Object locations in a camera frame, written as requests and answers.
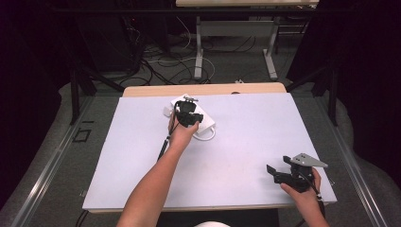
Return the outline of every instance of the white desk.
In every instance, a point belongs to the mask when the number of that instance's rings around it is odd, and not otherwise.
[[[257,93],[271,86],[271,91]],[[168,89],[153,96],[146,90]],[[88,190],[83,209],[93,213],[119,212],[137,183],[156,163],[166,138],[168,118],[162,110],[173,98],[194,94],[240,95],[195,97],[217,122],[211,141],[193,139],[174,175],[165,211],[277,208],[293,205],[292,199],[273,182],[266,164],[289,171],[283,155],[301,152],[318,158],[290,94],[274,93],[282,84],[215,84],[138,88],[136,97],[121,97]],[[135,94],[132,88],[128,96]],[[322,195],[326,202],[336,196],[324,170]]]
[[[279,7],[317,5],[319,0],[177,0],[178,7],[203,8],[203,7]],[[277,73],[271,58],[271,52],[277,36],[279,17],[274,21],[201,21],[197,17],[197,59],[195,63],[195,79],[201,78],[203,50],[201,48],[202,36],[260,36],[270,37],[267,41],[267,49],[263,49],[263,55],[268,67],[271,80],[278,80]]]

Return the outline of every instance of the dark background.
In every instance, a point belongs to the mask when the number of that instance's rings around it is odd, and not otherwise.
[[[61,8],[71,4],[66,0],[49,2]],[[319,8],[359,9],[359,2],[365,1],[322,0]],[[354,126],[354,151],[384,169],[401,186],[398,167],[401,163],[398,132],[401,128],[398,120],[401,22],[396,16],[401,8],[397,0],[377,2],[373,10],[360,14],[366,24],[354,27],[355,39],[349,39],[341,55],[339,98],[347,107]],[[3,206],[24,176],[60,107],[58,90],[69,82],[70,60],[67,57],[70,50],[95,70],[99,70],[99,61],[114,70],[117,66],[127,69],[130,65],[123,60],[94,58],[93,44],[109,46],[105,39],[96,36],[96,30],[89,30],[89,36],[82,35],[82,24],[47,13],[42,0],[2,1],[0,4],[0,205]],[[171,7],[171,1],[159,4]],[[353,20],[355,17],[312,19],[288,78],[300,79],[333,58],[341,38],[349,35],[343,31]],[[177,22],[156,21],[169,33],[180,32],[175,30]],[[69,48],[73,49],[67,51],[63,46],[58,37],[60,28],[69,34]],[[125,50],[125,41],[119,42],[124,39],[121,27],[111,24],[99,29],[105,29],[103,34],[115,35],[107,37],[108,41],[116,46],[120,44],[121,51]],[[163,47],[163,40],[158,44]]]

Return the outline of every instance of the gray carpet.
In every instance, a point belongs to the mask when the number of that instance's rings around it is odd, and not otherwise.
[[[242,44],[246,38],[225,38],[208,41],[205,46],[213,49],[233,50]],[[281,37],[279,54],[273,55],[276,71],[279,74],[279,81],[288,84],[286,73],[290,66],[293,54],[300,41],[298,36]],[[232,83],[237,79],[245,82],[270,81],[267,76],[267,69],[262,58],[261,46],[265,41],[256,40],[254,48],[247,52],[237,53],[212,53],[206,52],[204,57],[209,59],[214,66],[207,61],[204,68],[213,75],[213,83]],[[182,54],[190,51],[182,49],[180,46],[173,49],[181,51]],[[149,58],[149,61],[157,60],[158,57]],[[187,61],[187,65],[192,65],[193,61]],[[179,83],[180,79],[190,78],[189,73],[178,72],[185,69],[183,65],[165,68],[157,63],[153,63],[156,71],[163,72],[172,81]],[[138,77],[149,79],[147,71],[141,70]],[[124,86],[138,85],[141,80],[131,79],[123,83]],[[153,77],[152,85],[163,84],[160,80]],[[86,142],[68,143],[65,156],[57,169],[53,180],[42,197],[37,207],[34,207],[33,215],[28,219],[27,226],[72,226],[75,225],[80,213],[84,198],[81,192],[89,187],[96,168],[97,158],[101,151],[108,128],[111,124],[113,112],[115,110],[118,96],[109,87],[102,83],[96,83],[99,92],[93,97],[92,104],[88,112],[80,119],[77,129],[81,131],[75,135],[75,140],[84,140],[90,131]],[[340,156],[340,147],[333,136],[333,132],[327,126],[326,116],[319,109],[318,100],[309,93],[310,84],[301,86],[293,92],[295,102],[299,108],[305,126],[320,158],[329,164],[326,170],[329,178],[335,182],[333,188],[338,197],[338,202],[326,207],[327,220],[331,226],[371,226],[372,223],[360,200],[359,194],[351,181],[347,170],[344,167]],[[63,140],[63,136],[68,130],[68,123],[71,117],[71,103],[69,100],[69,86],[61,89],[63,103],[58,116],[49,131],[41,149],[38,151],[35,160],[32,162],[29,171],[10,197],[8,203],[0,213],[0,225],[11,226],[18,212],[24,205],[29,192],[39,179],[45,165],[50,160],[51,155],[57,151],[58,145]],[[339,129],[346,143],[351,147],[353,143],[352,125],[346,115],[346,109],[339,103],[338,107]],[[361,172],[363,173],[368,185],[373,191],[377,205],[384,214],[389,226],[401,226],[401,218],[395,211],[401,211],[401,193],[394,187],[392,180],[380,169],[372,166],[363,160],[358,159]],[[119,214],[89,214],[82,226],[114,226],[119,218]],[[280,209],[279,218],[281,226],[295,226],[301,219],[295,209]]]

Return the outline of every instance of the finger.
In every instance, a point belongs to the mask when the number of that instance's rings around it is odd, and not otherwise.
[[[318,170],[316,170],[316,168],[314,168],[314,167],[312,167],[312,174],[313,174],[313,177],[315,178],[315,187],[316,187],[316,189],[318,189],[318,191],[320,191],[322,177],[319,174]]]
[[[285,183],[280,183],[280,187],[287,192],[292,198],[295,198],[298,196],[300,193],[297,192],[294,188],[290,187],[288,184]]]

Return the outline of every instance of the power strip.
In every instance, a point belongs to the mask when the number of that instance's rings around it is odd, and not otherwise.
[[[174,100],[171,101],[171,105],[174,107],[175,103],[177,101],[184,101],[184,97],[185,96],[189,96],[188,94],[184,94],[182,96],[179,96],[177,98],[175,98]],[[200,127],[198,128],[196,134],[201,136],[204,135],[206,132],[208,132],[209,130],[211,130],[212,127],[216,126],[216,122],[212,119],[212,117],[210,117],[209,114],[207,114],[207,112],[205,112],[201,106],[197,104],[197,108],[195,109],[195,113],[196,114],[203,114],[203,120],[200,123]]]

